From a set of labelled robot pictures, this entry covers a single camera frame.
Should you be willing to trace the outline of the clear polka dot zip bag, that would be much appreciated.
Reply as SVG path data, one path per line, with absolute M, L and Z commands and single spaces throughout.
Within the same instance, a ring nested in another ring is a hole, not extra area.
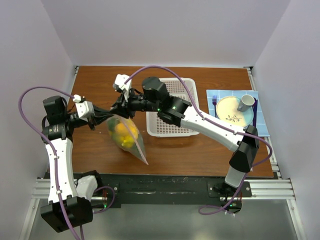
M 114 115 L 106 120 L 106 125 L 111 139 L 119 148 L 149 164 L 143 137 L 132 119 Z

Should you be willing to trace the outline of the green fake cucumber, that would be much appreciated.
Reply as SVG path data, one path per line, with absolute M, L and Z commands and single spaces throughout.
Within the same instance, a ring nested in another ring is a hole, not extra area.
M 109 133 L 111 138 L 113 138 L 113 134 L 115 132 L 115 127 L 116 127 L 116 125 L 118 123 L 119 123 L 119 119 L 116 118 L 116 117 L 110 117 L 106 121 L 106 125 L 107 125 L 107 128 L 108 128 L 108 133 Z

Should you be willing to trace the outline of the small orange fake fruit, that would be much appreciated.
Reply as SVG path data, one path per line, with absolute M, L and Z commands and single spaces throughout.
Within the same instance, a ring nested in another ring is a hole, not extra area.
M 126 127 L 126 125 L 123 122 L 120 122 L 119 124 L 117 124 L 114 127 L 114 130 L 119 135 L 125 136 L 128 134 L 128 128 Z

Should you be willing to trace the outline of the yellow fake bananas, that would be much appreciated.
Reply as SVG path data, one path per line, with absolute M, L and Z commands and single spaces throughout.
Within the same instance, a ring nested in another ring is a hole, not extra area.
M 135 140 L 138 138 L 138 128 L 131 120 L 124 120 L 122 123 L 125 124 L 125 126 L 128 129 L 127 135 L 121 135 L 120 134 L 120 140 L 121 140 L 121 146 L 124 148 L 131 148 L 133 144 L 135 143 Z

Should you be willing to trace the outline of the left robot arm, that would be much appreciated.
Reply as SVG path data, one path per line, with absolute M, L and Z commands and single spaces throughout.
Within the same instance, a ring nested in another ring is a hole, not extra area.
M 41 123 L 42 141 L 49 157 L 50 189 L 48 204 L 41 207 L 40 214 L 58 233 L 90 223 L 94 214 L 92 197 L 104 192 L 102 178 L 95 170 L 74 178 L 73 133 L 83 126 L 94 130 L 110 115 L 83 96 L 76 94 L 72 100 L 75 111 L 68 109 L 62 96 L 43 100 L 46 115 Z

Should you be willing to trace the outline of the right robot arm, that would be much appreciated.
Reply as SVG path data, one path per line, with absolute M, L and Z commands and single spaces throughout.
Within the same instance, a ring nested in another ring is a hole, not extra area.
M 120 96 L 111 112 L 126 119 L 133 118 L 136 112 L 155 112 L 166 124 L 196 131 L 224 145 L 233 154 L 222 189 L 227 196 L 235 196 L 251 171 L 259 149 L 257 128 L 227 123 L 199 110 L 193 99 L 187 101 L 171 95 L 157 77 L 148 77 L 143 84 L 143 92 L 135 94 L 130 77 L 118 74 L 113 88 Z

